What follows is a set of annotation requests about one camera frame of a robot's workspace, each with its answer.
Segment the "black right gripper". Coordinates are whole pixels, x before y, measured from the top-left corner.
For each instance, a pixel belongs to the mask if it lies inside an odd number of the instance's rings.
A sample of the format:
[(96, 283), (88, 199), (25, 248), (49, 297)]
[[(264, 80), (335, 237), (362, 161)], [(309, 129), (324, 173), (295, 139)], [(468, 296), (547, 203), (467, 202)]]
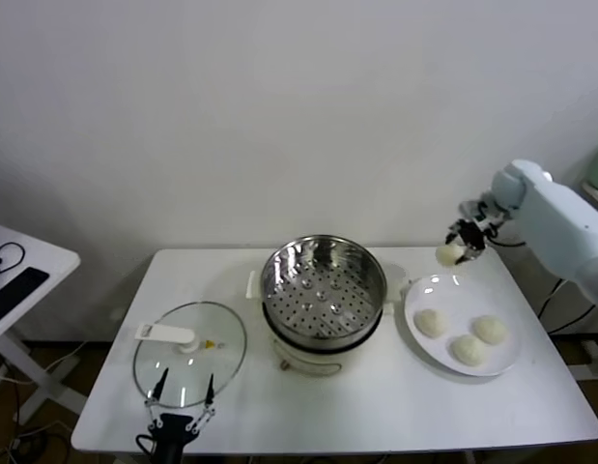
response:
[(480, 250), (485, 249), (484, 233), (473, 221), (457, 220), (449, 228), (445, 236), (447, 244), (453, 243), (461, 237), (465, 246), (460, 247), (459, 256), (455, 260), (456, 265), (477, 259)]

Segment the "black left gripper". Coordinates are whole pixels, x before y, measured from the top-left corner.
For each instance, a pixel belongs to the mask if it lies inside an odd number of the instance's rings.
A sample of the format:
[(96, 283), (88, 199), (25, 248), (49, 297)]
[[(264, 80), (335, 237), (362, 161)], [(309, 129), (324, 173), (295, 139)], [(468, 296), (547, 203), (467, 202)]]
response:
[(145, 400), (150, 423), (148, 428), (154, 438), (196, 438), (198, 432), (215, 416), (214, 375), (211, 374), (201, 414), (194, 419), (191, 416), (159, 412), (159, 401), (167, 379), (168, 368), (162, 372), (152, 392)]

